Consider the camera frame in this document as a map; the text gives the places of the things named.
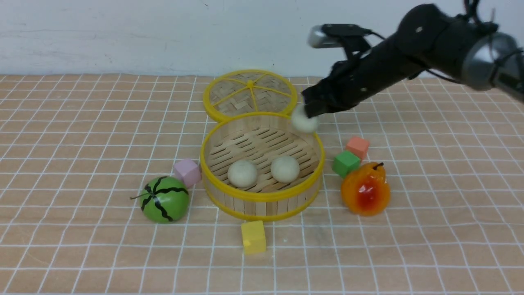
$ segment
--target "wooden cube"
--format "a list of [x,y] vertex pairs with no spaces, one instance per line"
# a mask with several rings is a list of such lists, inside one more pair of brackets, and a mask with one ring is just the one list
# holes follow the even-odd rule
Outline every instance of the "wooden cube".
[[184,159],[173,166],[174,177],[184,182],[186,187],[191,187],[202,180],[200,168],[192,159]]
[[264,223],[261,220],[245,222],[240,227],[245,254],[249,255],[266,251],[266,232]]
[[357,136],[352,137],[346,144],[346,150],[359,157],[361,161],[366,158],[368,149],[369,141]]
[[343,151],[333,160],[331,169],[340,177],[345,178],[351,171],[360,167],[361,160],[350,151]]

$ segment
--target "orange block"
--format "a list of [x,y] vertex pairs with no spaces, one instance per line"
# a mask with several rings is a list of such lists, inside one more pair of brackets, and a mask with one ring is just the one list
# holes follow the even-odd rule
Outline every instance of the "orange block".
[[354,136],[350,140],[348,140],[346,144],[346,150],[352,152],[354,155],[360,158],[360,160],[364,160],[367,154],[367,150],[369,148],[369,141],[362,139],[360,137]]

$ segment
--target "white wall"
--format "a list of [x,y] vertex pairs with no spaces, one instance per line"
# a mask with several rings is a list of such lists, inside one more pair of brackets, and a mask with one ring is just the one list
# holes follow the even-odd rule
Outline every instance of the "white wall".
[[[312,26],[353,23],[387,36],[409,9],[427,2],[0,0],[0,73],[220,75],[262,68],[323,76],[344,56],[341,49],[309,48]],[[450,15],[464,12],[462,0],[433,3]],[[494,6],[501,31],[524,45],[524,0],[482,0],[481,17]]]

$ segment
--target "steamer basket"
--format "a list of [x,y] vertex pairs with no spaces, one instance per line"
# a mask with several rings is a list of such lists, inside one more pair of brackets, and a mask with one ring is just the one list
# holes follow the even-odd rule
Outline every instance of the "steamer basket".
[[[282,155],[300,164],[290,184],[271,177],[271,162]],[[316,134],[301,134],[289,117],[271,112],[238,115],[219,123],[200,151],[203,184],[211,201],[224,212],[244,220],[276,221],[306,209],[322,186],[325,152]],[[254,187],[238,189],[227,179],[229,166],[249,159],[258,167]]]
[[264,70],[240,70],[213,80],[204,90],[204,108],[220,123],[253,112],[291,114],[298,101],[288,79]]

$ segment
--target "yellow rim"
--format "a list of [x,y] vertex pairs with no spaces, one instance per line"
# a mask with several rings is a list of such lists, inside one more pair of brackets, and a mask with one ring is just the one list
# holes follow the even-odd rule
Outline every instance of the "yellow rim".
[[254,216],[254,215],[243,214],[243,213],[231,210],[230,208],[224,206],[222,203],[219,202],[219,200],[217,200],[213,196],[213,194],[209,191],[208,186],[206,184],[204,184],[204,189],[205,189],[206,193],[208,194],[209,199],[211,199],[213,204],[215,204],[215,206],[217,206],[220,210],[222,210],[222,211],[226,212],[227,214],[229,214],[229,215],[231,215],[231,216],[233,216],[235,218],[238,218],[238,219],[243,219],[243,220],[247,220],[247,221],[262,220],[264,222],[275,222],[275,221],[287,219],[289,217],[292,217],[292,216],[294,216],[296,214],[299,214],[300,212],[304,211],[307,207],[309,207],[309,205],[311,205],[311,203],[313,203],[315,201],[316,197],[319,194],[320,187],[321,187],[321,185],[319,184],[318,189],[315,191],[313,196],[311,196],[311,199],[309,199],[307,202],[305,202],[302,206],[297,207],[295,210],[291,210],[291,211],[288,211],[286,213],[278,214],[278,215]]
[[[278,78],[278,79],[282,80],[286,84],[286,86],[289,87],[289,90],[291,91],[291,94],[282,93],[280,91],[268,89],[268,88],[261,87],[261,86],[254,86],[254,88],[271,90],[271,91],[274,91],[274,92],[279,93],[281,95],[289,97],[289,104],[287,105],[287,107],[285,109],[283,109],[281,112],[279,112],[279,114],[284,114],[284,115],[291,114],[291,112],[293,111],[295,105],[298,102],[298,93],[297,93],[297,90],[295,89],[295,87],[293,86],[293,84],[291,84],[291,82],[288,79],[286,79],[286,78],[284,78],[284,77],[282,77],[282,76],[280,76],[278,74],[275,74],[273,72],[264,71],[264,70],[250,69],[250,70],[234,71],[234,72],[230,72],[230,73],[227,73],[225,75],[222,75],[222,76],[214,79],[213,81],[211,81],[211,83],[209,83],[209,85],[205,88],[204,96],[203,96],[204,109],[208,113],[208,115],[209,115],[209,117],[211,119],[213,119],[217,123],[220,123],[220,122],[223,122],[223,121],[226,121],[226,120],[230,119],[231,117],[229,117],[227,115],[224,115],[223,113],[217,111],[215,109],[215,105],[218,104],[218,103],[223,102],[224,100],[226,100],[226,98],[229,98],[229,97],[233,96],[234,94],[236,94],[236,93],[238,93],[238,92],[240,92],[242,90],[248,89],[248,87],[246,86],[245,88],[242,88],[241,90],[238,90],[238,91],[235,91],[235,92],[229,94],[228,96],[226,96],[225,98],[221,99],[218,103],[215,103],[215,104],[212,104],[211,101],[210,101],[211,89],[213,89],[213,87],[218,82],[220,82],[222,80],[235,81],[235,82],[238,82],[240,84],[245,84],[242,81],[230,79],[228,77],[233,76],[233,75],[237,75],[237,74],[247,73],[247,72],[257,72],[257,73],[262,73],[263,74],[261,77],[258,77],[258,79],[256,79],[255,82],[257,80],[259,80],[260,78],[264,77],[265,75],[270,75],[270,76],[273,76],[275,78]],[[258,112],[258,106],[257,106],[257,103],[256,103],[255,94],[253,93],[252,89],[250,89],[250,90],[251,90],[251,96],[253,97],[253,100],[254,100],[254,103],[255,103],[254,104],[255,112]]]
[[229,122],[242,119],[245,117],[253,117],[253,116],[260,116],[260,115],[268,115],[268,116],[276,116],[276,117],[282,117],[289,119],[289,116],[281,114],[281,113],[271,113],[271,112],[254,112],[254,113],[246,113],[241,114],[236,117],[230,118],[226,121],[222,121],[209,134],[205,137],[204,142],[202,143],[202,147],[200,148],[200,163],[202,166],[202,173],[205,175],[205,177],[208,178],[208,180],[216,186],[220,191],[230,195],[234,196],[235,198],[242,199],[245,201],[252,201],[252,202],[274,202],[279,201],[282,199],[286,199],[292,196],[296,196],[298,194],[301,194],[305,190],[307,190],[310,186],[312,186],[315,181],[322,175],[322,169],[324,168],[324,162],[325,162],[325,151],[324,146],[322,145],[322,141],[320,140],[319,136],[314,133],[313,136],[315,137],[317,143],[320,147],[320,159],[319,164],[313,171],[313,173],[306,178],[302,183],[291,187],[284,189],[282,191],[277,191],[273,193],[253,193],[253,192],[246,192],[242,191],[240,189],[236,189],[232,186],[229,186],[222,181],[220,181],[218,178],[216,178],[215,175],[211,172],[211,170],[208,167],[208,164],[205,162],[205,146],[208,143],[209,138],[222,126],[228,124]]

